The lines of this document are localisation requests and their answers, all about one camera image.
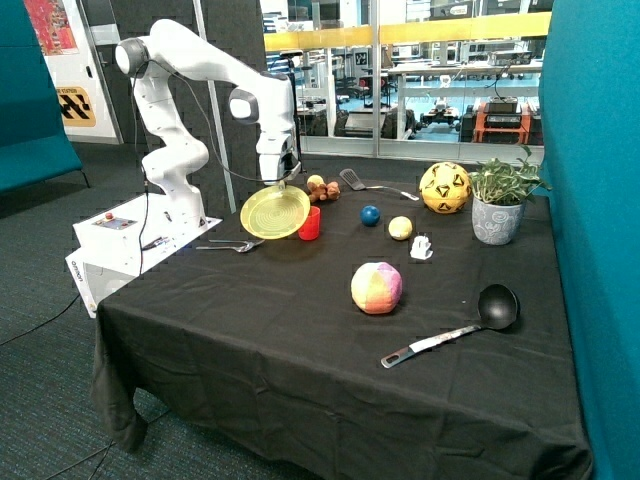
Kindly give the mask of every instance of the label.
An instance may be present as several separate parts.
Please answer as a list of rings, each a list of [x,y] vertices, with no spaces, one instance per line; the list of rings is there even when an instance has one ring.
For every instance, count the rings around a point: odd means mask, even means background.
[[[95,127],[96,117],[84,88],[60,87],[56,88],[56,92],[65,127]]]

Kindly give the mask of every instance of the plant pot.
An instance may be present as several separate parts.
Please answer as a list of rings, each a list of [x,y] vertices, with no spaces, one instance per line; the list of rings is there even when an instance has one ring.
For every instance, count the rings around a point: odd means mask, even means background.
[[[473,233],[488,245],[505,245],[518,232],[524,215],[525,203],[514,206],[491,205],[473,198],[471,220]]]

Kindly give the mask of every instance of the glass window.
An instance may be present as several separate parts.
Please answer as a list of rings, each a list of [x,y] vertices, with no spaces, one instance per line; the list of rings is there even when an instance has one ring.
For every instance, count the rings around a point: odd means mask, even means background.
[[[552,3],[262,0],[267,61],[295,75],[303,152],[476,161],[527,144],[541,160]]]

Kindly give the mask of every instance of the yellow sign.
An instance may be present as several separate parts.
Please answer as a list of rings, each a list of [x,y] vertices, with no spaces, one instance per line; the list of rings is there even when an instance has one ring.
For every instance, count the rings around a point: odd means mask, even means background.
[[[95,127],[96,117],[91,101],[82,87],[56,88],[62,123],[65,127]]]
[[[488,15],[477,18],[412,22],[380,26],[380,43],[442,42],[505,37],[546,36],[549,33],[551,12]],[[335,28],[327,30],[268,33],[264,36],[265,50],[340,48],[371,45],[371,26]]]

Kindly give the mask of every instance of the orange machine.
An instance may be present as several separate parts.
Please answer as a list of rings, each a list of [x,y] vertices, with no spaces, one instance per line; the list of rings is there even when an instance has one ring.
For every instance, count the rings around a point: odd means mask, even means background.
[[[529,132],[531,131],[529,106],[516,103],[512,109],[501,109],[497,105],[494,102],[480,104],[476,114],[473,141],[477,143],[528,144]]]

